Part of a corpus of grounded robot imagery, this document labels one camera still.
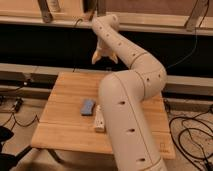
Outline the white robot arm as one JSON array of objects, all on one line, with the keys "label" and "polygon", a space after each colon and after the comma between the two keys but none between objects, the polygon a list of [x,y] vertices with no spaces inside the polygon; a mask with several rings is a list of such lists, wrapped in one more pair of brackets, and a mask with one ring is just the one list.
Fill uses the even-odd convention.
[{"label": "white robot arm", "polygon": [[92,29],[98,37],[93,59],[116,54],[125,71],[105,76],[98,99],[119,171],[167,171],[154,142],[141,102],[165,87],[164,66],[148,51],[118,32],[115,15],[96,17]]}]

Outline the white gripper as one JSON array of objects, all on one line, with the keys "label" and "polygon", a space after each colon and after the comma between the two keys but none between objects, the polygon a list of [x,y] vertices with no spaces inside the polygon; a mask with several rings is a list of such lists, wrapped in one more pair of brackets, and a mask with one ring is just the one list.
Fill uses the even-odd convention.
[{"label": "white gripper", "polygon": [[98,39],[97,48],[92,56],[92,64],[95,64],[102,57],[109,57],[114,63],[118,63],[118,58],[113,50],[101,38]]}]

